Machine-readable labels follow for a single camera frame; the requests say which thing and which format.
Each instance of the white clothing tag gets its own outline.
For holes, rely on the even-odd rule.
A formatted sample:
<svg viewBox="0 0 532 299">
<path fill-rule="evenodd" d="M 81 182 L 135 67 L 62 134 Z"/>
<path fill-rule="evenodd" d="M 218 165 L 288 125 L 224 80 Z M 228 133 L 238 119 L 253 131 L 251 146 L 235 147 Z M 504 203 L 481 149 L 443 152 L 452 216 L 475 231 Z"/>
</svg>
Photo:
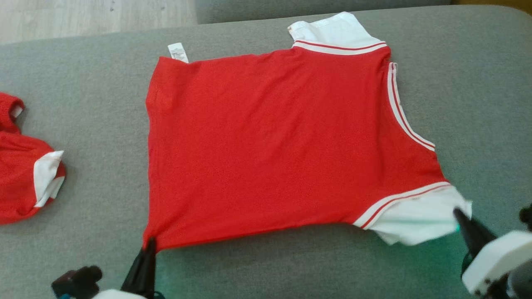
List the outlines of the white clothing tag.
<svg viewBox="0 0 532 299">
<path fill-rule="evenodd" d="M 183 48 L 182 43 L 168 45 L 168 50 L 170 51 L 170 55 L 173 59 L 181 60 L 183 62 L 188 63 L 187 53 L 185 53 L 185 49 Z"/>
</svg>

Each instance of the red garment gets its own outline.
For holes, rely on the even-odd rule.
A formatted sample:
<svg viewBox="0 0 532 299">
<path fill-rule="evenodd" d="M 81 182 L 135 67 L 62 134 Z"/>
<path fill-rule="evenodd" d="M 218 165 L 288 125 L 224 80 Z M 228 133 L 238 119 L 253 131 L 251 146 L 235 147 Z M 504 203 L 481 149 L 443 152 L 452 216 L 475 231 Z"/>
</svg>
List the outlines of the red garment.
<svg viewBox="0 0 532 299">
<path fill-rule="evenodd" d="M 14 120 L 23 108 L 19 98 L 0 93 L 0 224 L 33 216 L 55 198 L 65 176 L 62 151 L 20 134 Z"/>
<path fill-rule="evenodd" d="M 190 64 L 160 58 L 146 99 L 145 243 L 366 228 L 390 203 L 448 187 L 434 145 L 404 118 L 389 58 L 384 43 L 305 41 Z"/>
</svg>

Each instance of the gray couch cushion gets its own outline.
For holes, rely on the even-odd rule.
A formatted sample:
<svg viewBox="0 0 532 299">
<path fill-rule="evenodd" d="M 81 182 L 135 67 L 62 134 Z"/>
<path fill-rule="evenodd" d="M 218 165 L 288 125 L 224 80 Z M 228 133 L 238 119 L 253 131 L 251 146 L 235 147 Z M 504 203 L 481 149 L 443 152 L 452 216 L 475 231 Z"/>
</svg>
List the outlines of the gray couch cushion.
<svg viewBox="0 0 532 299">
<path fill-rule="evenodd" d="M 449 5 L 450 0 L 196 0 L 199 24 L 287 18 L 289 16 Z"/>
<path fill-rule="evenodd" d="M 88 264 L 120 287 L 147 220 L 144 99 L 167 45 L 191 61 L 288 48 L 296 20 L 224 23 L 0 47 L 0 90 L 24 99 L 24 134 L 65 150 L 66 181 L 35 217 L 0 227 L 2 298 L 52 297 Z M 532 181 L 532 18 L 498 6 L 358 12 L 398 63 L 410 125 L 436 144 L 448 179 L 497 234 L 524 228 Z M 467 298 L 458 234 L 388 246 L 346 225 L 304 227 L 163 251 L 167 298 Z"/>
</svg>

